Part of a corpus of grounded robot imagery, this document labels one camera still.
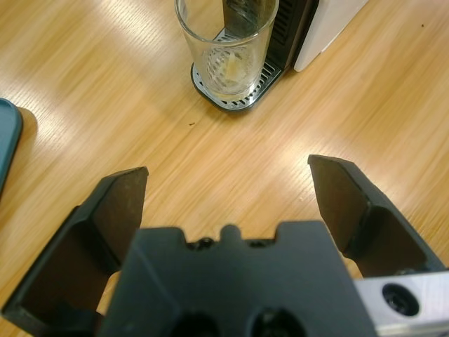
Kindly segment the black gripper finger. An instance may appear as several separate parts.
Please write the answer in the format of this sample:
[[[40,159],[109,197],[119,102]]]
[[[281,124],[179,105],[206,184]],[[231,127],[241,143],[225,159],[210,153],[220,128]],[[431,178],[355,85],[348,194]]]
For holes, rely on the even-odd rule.
[[[392,201],[355,163],[308,157],[319,211],[345,258],[363,277],[386,277],[447,268]]]
[[[98,303],[142,219],[149,172],[105,176],[66,217],[1,309],[33,336],[94,336]]]

